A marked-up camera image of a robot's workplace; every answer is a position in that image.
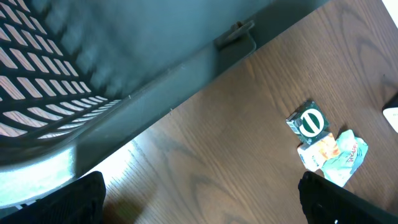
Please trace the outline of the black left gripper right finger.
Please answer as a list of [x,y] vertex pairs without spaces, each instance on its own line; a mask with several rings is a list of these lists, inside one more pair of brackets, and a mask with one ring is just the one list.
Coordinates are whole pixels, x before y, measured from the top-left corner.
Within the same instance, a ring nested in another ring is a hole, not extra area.
[[309,223],[397,223],[393,215],[318,174],[306,171],[298,183]]

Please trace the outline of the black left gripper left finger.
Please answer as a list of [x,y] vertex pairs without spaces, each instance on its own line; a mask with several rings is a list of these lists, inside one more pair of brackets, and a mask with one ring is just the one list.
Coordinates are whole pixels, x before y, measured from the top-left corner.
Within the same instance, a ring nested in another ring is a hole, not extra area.
[[106,187],[94,171],[1,219],[9,224],[100,224]]

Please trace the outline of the orange tissue pack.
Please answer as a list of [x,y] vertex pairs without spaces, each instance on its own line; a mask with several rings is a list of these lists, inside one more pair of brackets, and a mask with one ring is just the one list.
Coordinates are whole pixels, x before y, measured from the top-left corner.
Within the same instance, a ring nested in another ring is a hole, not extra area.
[[340,154],[340,149],[332,133],[323,131],[319,137],[312,144],[303,143],[297,148],[305,168],[312,172],[322,168],[327,160]]

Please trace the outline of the teal snack packet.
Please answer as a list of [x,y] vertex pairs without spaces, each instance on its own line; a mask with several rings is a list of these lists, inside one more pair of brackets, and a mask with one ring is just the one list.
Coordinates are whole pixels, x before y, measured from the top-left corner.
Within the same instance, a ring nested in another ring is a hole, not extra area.
[[363,163],[368,152],[368,145],[363,139],[355,136],[351,129],[342,132],[336,143],[340,154],[327,160],[321,170],[326,180],[344,187]]

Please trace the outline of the round clear packaged item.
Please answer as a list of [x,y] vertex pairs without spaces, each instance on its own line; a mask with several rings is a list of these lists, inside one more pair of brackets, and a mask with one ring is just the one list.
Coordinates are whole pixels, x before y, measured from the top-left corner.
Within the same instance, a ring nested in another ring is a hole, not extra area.
[[329,121],[313,100],[299,106],[285,122],[302,143],[313,144],[329,127]]

